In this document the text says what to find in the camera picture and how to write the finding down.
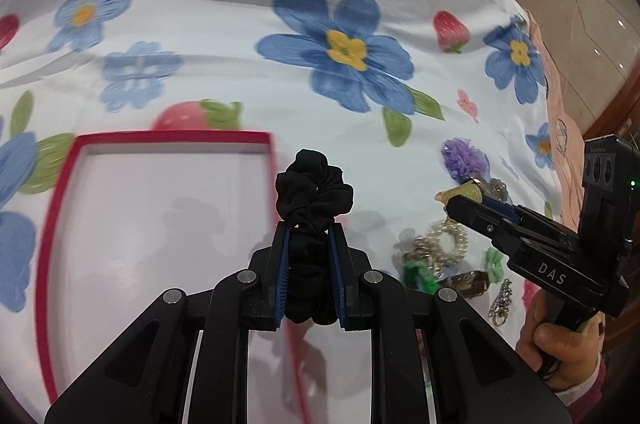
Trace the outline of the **right hand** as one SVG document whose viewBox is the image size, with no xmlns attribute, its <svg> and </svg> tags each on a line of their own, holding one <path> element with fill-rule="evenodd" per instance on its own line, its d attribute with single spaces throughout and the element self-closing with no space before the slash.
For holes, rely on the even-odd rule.
<svg viewBox="0 0 640 424">
<path fill-rule="evenodd" d="M 549 321 L 547 293 L 539 290 L 526 314 L 516 351 L 536 372 L 542 367 L 542 353 L 553 357 L 558 369 L 546 383 L 557 392 L 586 383 L 600 366 L 602 315 L 592 317 L 579 332 Z"/>
</svg>

